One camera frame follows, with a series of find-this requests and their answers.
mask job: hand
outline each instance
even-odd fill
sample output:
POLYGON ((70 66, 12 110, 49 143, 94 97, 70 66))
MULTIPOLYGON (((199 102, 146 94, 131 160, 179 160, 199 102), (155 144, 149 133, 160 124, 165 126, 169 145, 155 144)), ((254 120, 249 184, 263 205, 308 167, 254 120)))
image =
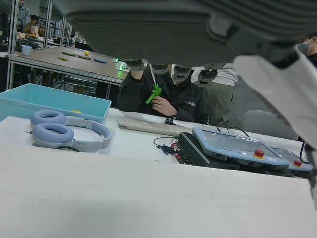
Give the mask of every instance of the hand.
POLYGON ((177 114, 177 110, 165 98, 154 97, 151 103, 153 110, 156 110, 167 117, 177 114))

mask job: keyboard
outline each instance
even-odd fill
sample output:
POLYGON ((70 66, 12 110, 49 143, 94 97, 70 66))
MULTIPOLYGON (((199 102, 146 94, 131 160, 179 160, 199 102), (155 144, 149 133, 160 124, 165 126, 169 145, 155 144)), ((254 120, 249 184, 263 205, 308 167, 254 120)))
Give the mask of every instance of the keyboard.
POLYGON ((168 125, 165 123, 157 123, 146 120, 137 120, 132 118, 118 117, 119 125, 125 126, 127 129, 151 132, 156 134, 179 136, 181 132, 192 133, 191 128, 178 125, 168 125))

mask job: desk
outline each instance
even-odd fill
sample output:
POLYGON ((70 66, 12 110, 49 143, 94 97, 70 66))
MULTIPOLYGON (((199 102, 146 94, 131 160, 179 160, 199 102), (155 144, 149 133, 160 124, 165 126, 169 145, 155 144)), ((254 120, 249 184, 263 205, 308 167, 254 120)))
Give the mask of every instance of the desk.
MULTIPOLYGON (((100 150, 100 154, 112 155, 142 159, 142 160, 151 160, 151 161, 162 161, 167 163, 178 164, 176 159, 171 155, 166 155, 155 147, 153 140, 158 137, 166 137, 164 135, 148 133, 142 131, 134 131, 125 129, 122 126, 118 126, 116 119, 118 117, 130 117, 134 119, 148 120, 159 123, 164 123, 165 118, 156 117, 147 114, 141 113, 129 113, 122 112, 118 109, 110 108, 109 113, 106 118, 105 125, 110 129, 112 138, 111 144, 108 148, 100 150)), ((194 126, 200 126, 197 123, 177 121, 175 123, 181 126, 192 128, 194 126)), ((3 143, 12 143, 17 145, 29 145, 33 144, 32 136, 26 134, 25 131, 30 131, 30 121, 28 119, 15 119, 15 118, 6 118, 0 122, 0 142, 3 143)), ((90 134, 84 134, 83 138, 78 139, 87 139, 85 137, 92 136, 90 134)), ((301 149, 301 142, 292 141, 282 138, 276 138, 272 136, 265 136, 260 134, 250 133, 250 136, 256 139, 260 139, 270 146, 285 147, 299 155, 301 149)), ((161 139, 157 141, 158 144, 171 144, 171 139, 161 139)))
MULTIPOLYGON (((108 84, 120 85, 125 79, 127 72, 115 69, 115 63, 111 58, 103 57, 90 53, 91 60, 81 59, 62 54, 61 52, 69 52, 78 55, 84 55, 83 51, 66 48, 54 47, 46 50, 32 51, 30 56, 24 56, 22 53, 17 55, 9 55, 9 64, 21 64, 29 67, 40 68, 48 71, 54 71, 67 75, 82 76, 96 81, 106 82, 108 84), (62 61, 57 57, 63 57, 68 61, 62 61), (93 61, 93 58, 106 60, 108 63, 99 63, 93 61)), ((13 67, 10 66, 7 87, 12 88, 13 67)))
POLYGON ((4 238, 317 234, 306 179, 3 143, 0 151, 4 238))

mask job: chair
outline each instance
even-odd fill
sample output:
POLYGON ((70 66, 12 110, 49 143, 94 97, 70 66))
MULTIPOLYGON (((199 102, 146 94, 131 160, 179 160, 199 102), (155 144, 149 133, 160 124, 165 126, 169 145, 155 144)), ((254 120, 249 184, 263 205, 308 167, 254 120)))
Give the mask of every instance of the chair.
POLYGON ((276 114, 261 110, 250 110, 244 113, 242 129, 262 135, 297 140, 298 134, 290 125, 276 114))

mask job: black jacket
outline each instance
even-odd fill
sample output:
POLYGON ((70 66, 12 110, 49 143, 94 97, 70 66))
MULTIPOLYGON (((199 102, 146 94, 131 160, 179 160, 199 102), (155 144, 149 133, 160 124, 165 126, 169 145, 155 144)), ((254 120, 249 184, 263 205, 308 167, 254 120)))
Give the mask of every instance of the black jacket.
POLYGON ((315 67, 317 68, 317 53, 313 54, 311 56, 307 56, 307 58, 313 63, 313 65, 315 65, 315 67))
MULTIPOLYGON (((162 89, 160 97, 165 98, 178 111, 171 118, 189 122, 208 123, 209 105, 205 88, 197 87, 191 82, 191 74, 183 82, 174 85, 169 73, 155 75, 157 84, 162 89)), ((151 103, 146 104, 153 90, 153 78, 147 68, 142 79, 135 80, 128 73, 122 81, 117 98, 119 110, 125 112, 146 113, 166 117, 152 109, 151 103)))

